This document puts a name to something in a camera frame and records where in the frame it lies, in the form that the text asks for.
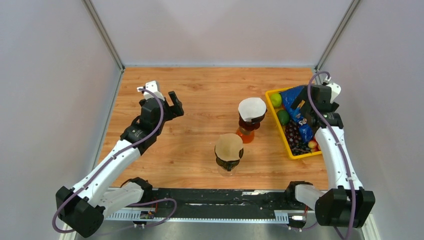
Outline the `white paper coffee filter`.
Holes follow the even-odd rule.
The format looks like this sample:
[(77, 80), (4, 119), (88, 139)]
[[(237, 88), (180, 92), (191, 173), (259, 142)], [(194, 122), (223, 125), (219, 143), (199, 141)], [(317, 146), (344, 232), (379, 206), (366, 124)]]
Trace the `white paper coffee filter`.
[(249, 97), (238, 105), (238, 113), (244, 122), (260, 122), (267, 112), (266, 103), (259, 97)]

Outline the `brown plastic coffee dripper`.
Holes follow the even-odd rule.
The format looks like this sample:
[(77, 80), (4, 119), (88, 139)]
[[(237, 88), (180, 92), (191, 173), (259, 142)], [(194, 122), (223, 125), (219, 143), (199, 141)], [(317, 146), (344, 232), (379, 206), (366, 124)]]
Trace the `brown plastic coffee dripper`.
[(257, 130), (261, 126), (261, 122), (264, 120), (266, 113), (267, 113), (267, 110), (265, 111), (239, 110), (238, 125), (247, 131)]

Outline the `brown paper coffee filter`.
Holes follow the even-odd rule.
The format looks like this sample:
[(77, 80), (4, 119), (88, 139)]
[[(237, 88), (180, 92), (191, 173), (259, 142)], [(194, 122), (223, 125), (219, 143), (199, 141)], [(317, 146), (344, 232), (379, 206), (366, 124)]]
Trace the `brown paper coffee filter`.
[(235, 133), (226, 133), (218, 137), (215, 143), (215, 154), (223, 161), (240, 160), (241, 151), (244, 149), (243, 141), (240, 136)]

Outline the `olive plastic coffee dripper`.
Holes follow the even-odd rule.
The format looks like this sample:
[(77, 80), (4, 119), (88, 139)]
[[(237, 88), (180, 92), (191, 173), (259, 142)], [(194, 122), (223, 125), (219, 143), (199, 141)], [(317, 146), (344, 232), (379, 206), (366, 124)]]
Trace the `olive plastic coffee dripper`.
[(218, 157), (217, 153), (215, 153), (215, 157), (216, 157), (215, 161), (217, 165), (221, 167), (223, 170), (227, 172), (231, 172), (235, 167), (239, 165), (243, 155), (244, 155), (243, 148), (238, 153), (238, 160), (222, 160), (220, 157)]

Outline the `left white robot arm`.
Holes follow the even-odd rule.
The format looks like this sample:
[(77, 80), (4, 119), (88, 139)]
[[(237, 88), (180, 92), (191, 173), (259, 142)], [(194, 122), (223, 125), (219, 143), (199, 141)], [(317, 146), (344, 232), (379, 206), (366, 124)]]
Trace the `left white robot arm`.
[(56, 232), (77, 232), (88, 238), (111, 214), (124, 207), (147, 207), (152, 203), (153, 193), (140, 178), (111, 192), (108, 189), (157, 141), (165, 122), (183, 116), (184, 109), (174, 91), (168, 93), (173, 105), (169, 105), (165, 97), (160, 97), (158, 90), (140, 87), (138, 91), (144, 96), (139, 102), (141, 113), (124, 130), (105, 159), (73, 187), (62, 186), (56, 192), (57, 210), (51, 221)]

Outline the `green lime upper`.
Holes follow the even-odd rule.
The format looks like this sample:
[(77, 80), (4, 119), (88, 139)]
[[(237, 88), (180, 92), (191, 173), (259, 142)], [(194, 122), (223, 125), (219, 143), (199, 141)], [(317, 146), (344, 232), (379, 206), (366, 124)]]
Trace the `green lime upper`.
[(273, 108), (278, 109), (282, 106), (282, 96), (279, 92), (271, 94), (269, 99)]

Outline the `green lime lower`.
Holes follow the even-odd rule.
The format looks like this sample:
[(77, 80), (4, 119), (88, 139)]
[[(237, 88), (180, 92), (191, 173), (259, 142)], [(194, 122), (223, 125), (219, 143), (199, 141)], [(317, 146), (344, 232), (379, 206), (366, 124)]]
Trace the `green lime lower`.
[(290, 115), (285, 109), (280, 109), (276, 112), (277, 119), (282, 126), (286, 126), (290, 122)]

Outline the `dark grape bunch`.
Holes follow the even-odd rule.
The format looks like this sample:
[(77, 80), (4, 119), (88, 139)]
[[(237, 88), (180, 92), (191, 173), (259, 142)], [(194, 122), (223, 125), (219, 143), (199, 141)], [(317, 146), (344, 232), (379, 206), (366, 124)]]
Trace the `dark grape bunch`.
[(300, 130), (295, 121), (290, 120), (285, 126), (285, 137), (293, 156), (311, 153), (308, 144), (301, 137)]

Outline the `yellow plastic tray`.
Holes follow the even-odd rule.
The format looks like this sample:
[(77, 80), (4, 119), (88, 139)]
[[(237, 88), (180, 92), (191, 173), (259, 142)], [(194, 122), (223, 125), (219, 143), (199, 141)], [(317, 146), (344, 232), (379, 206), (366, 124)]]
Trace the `yellow plastic tray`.
[(284, 91), (289, 90), (291, 88), (293, 88), (293, 86), (292, 87), (279, 88), (279, 89), (272, 89), (272, 90), (268, 90), (268, 91), (265, 92), (265, 102), (266, 102), (266, 105), (267, 105), (268, 110), (270, 112), (271, 118), (275, 122), (276, 129), (278, 131), (278, 134), (280, 136), (282, 144), (284, 145), (284, 150), (287, 152), (287, 157), (291, 160), (298, 160), (298, 159), (308, 158), (308, 157), (312, 157), (312, 156), (320, 156), (320, 155), (322, 155), (321, 150), (318, 150), (318, 151), (315, 151), (315, 152), (306, 152), (306, 153), (300, 154), (300, 155), (293, 155), (292, 150), (290, 149), (289, 143), (288, 143), (286, 136), (285, 136), (285, 126), (282, 126), (280, 124), (280, 121), (279, 121), (278, 116), (277, 116), (277, 110), (280, 110), (281, 107), (274, 108), (272, 101), (271, 101), (271, 95), (279, 94), (280, 92), (284, 92)]

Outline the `orange glass carafe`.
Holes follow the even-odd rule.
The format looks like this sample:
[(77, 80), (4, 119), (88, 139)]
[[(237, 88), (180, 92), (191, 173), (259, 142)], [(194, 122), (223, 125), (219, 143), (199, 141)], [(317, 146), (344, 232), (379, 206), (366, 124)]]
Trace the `orange glass carafe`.
[(244, 144), (251, 143), (255, 138), (255, 131), (246, 130), (242, 127), (239, 127), (236, 131), (236, 134), (242, 139)]

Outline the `clear glass beaker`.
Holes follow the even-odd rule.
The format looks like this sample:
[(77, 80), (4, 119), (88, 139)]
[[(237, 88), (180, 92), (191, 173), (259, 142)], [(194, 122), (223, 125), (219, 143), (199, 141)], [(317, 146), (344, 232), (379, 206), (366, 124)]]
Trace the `clear glass beaker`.
[(228, 171), (227, 169), (222, 168), (221, 166), (217, 167), (217, 171), (220, 175), (223, 177), (232, 177), (236, 174), (237, 169), (233, 168), (232, 170)]

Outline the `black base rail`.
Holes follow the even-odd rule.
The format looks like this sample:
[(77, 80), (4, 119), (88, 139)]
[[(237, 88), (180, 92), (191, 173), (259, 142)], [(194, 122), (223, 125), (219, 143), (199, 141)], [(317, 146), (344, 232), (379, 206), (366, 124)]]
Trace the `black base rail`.
[(305, 205), (291, 201), (284, 190), (158, 188), (140, 200), (173, 219), (271, 220), (276, 211), (303, 213)]

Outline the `aluminium frame post right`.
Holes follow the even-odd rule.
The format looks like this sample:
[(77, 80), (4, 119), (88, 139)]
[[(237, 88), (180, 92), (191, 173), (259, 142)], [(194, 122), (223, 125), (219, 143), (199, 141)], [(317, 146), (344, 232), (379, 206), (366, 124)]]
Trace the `aluminium frame post right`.
[(320, 56), (317, 64), (315, 65), (314, 70), (316, 72), (320, 71), (324, 67), (324, 65), (327, 62), (327, 60), (329, 59), (330, 54), (332, 53), (334, 47), (338, 43), (340, 37), (344, 33), (346, 27), (348, 26), (349, 22), (353, 18), (355, 12), (357, 11), (357, 8), (359, 7), (359, 5), (361, 3), (362, 3), (362, 0), (351, 0), (350, 1), (350, 4), (349, 4), (347, 10), (345, 11), (343, 17), (341, 18), (341, 21), (339, 22), (338, 26), (336, 27), (330, 41), (326, 45), (322, 55)]

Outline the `aluminium frame post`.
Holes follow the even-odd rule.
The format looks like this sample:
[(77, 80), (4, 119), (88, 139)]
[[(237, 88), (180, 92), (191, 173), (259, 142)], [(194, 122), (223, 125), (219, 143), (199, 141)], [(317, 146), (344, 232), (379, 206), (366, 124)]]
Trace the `aluminium frame post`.
[(330, 41), (326, 45), (322, 55), (320, 56), (317, 64), (315, 65), (314, 70), (316, 72), (320, 71), (324, 67), (324, 65), (327, 62), (327, 60), (329, 59), (330, 54), (332, 53), (334, 47), (338, 43), (340, 37), (344, 33), (346, 27), (348, 26), (349, 22), (353, 18), (355, 12), (357, 11), (357, 8), (359, 7), (359, 5), (361, 3), (362, 3), (362, 0), (351, 0), (350, 1), (350, 4), (349, 4), (347, 10), (345, 11), (343, 17), (341, 18), (341, 21), (339, 22), (338, 26), (336, 27)]
[(120, 58), (117, 49), (115, 48), (101, 18), (96, 10), (96, 7), (92, 0), (82, 0), (89, 16), (91, 17), (100, 37), (102, 38), (106, 48), (108, 49), (110, 55), (112, 56), (115, 64), (119, 68), (120, 72), (123, 73), (125, 71), (125, 65), (123, 64), (122, 59)]

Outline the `aluminium frame post left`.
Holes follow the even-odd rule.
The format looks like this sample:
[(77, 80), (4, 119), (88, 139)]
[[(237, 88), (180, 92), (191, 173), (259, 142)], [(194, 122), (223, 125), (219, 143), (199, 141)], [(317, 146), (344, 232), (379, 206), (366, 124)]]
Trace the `aluminium frame post left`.
[(125, 65), (123, 64), (122, 59), (120, 58), (117, 49), (115, 48), (101, 18), (96, 10), (96, 7), (92, 0), (82, 0), (89, 16), (91, 17), (100, 37), (102, 38), (106, 48), (108, 49), (110, 55), (112, 56), (115, 64), (119, 68), (120, 72), (123, 73), (125, 71)]

